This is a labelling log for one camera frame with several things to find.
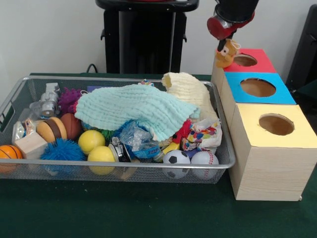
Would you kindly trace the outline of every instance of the red box top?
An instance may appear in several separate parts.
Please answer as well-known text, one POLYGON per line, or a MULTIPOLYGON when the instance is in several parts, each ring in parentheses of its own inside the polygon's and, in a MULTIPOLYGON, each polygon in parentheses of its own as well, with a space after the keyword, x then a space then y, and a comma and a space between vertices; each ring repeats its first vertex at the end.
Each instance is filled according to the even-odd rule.
POLYGON ((262 49, 240 49, 232 65, 225 72, 276 73, 276 70, 262 49))

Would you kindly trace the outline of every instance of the stacked boxes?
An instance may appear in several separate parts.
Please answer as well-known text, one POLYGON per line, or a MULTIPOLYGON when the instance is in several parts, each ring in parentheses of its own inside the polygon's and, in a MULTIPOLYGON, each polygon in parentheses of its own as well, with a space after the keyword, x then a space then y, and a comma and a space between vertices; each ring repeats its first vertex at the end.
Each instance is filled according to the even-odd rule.
POLYGON ((264 51, 241 53, 224 70, 214 65, 211 79, 235 147, 235 197, 298 201, 317 162, 317 136, 264 51))

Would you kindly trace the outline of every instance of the yellow ball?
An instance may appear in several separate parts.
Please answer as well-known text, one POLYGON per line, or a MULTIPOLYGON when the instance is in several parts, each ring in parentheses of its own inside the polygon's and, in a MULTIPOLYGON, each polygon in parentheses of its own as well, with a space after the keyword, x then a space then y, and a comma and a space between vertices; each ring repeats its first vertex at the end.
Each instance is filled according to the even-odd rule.
MULTIPOLYGON (((93 149, 89 156, 89 162, 115 162, 112 151, 107 146, 98 146, 93 149)), ((89 166, 90 170, 97 175, 110 174, 114 167, 89 166)))
POLYGON ((104 146, 105 144, 106 140, 104 136, 96 130, 85 131, 78 140, 78 145, 85 155, 89 155, 97 146, 104 146))

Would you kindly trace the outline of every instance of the purple spiky ball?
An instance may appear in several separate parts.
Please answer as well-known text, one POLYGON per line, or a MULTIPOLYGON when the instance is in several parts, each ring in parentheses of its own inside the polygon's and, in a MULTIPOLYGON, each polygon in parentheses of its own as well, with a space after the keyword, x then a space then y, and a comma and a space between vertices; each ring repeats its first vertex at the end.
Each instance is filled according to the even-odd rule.
POLYGON ((58 105, 60 106, 61 115, 66 113, 74 113, 73 105, 77 102, 77 100, 82 96, 80 89, 72 88, 69 90, 64 87, 64 92, 61 94, 58 105))

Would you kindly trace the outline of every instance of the metal basket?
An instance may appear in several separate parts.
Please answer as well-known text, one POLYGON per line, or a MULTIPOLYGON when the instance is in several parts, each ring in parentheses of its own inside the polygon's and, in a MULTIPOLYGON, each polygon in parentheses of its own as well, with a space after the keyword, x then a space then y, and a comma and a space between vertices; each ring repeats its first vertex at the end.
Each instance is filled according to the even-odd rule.
MULTIPOLYGON (((0 107, 2 127, 0 131, 0 145, 11 143, 13 125, 24 117, 26 109, 32 102, 38 101, 45 92, 46 84, 57 82, 60 88, 87 89, 87 86, 120 87, 135 84, 139 79, 120 78, 87 78, 87 77, 56 77, 56 76, 28 76, 20 79, 0 107)), ((160 80, 152 80, 155 86, 164 90, 160 80)), ((217 183, 224 171, 235 163, 235 154, 224 117, 222 105, 217 89, 210 82, 203 82, 210 92, 211 103, 222 122, 222 143, 218 147, 216 156, 219 165, 177 165, 157 163, 104 163, 78 161, 46 161, 46 160, 14 160, 1 159, 0 166, 17 166, 10 174, 0 174, 2 179, 53 179, 53 180, 89 180, 89 181, 130 181, 130 182, 176 182, 176 183, 217 183), (59 166, 61 171, 52 175, 47 170, 59 166), (91 172, 90 166, 108 167, 112 172, 99 176, 91 172), (187 172, 180 179, 172 179, 163 173, 164 170, 173 172, 187 172), (193 170, 201 173, 212 173, 209 180, 201 180, 195 176, 193 170)))

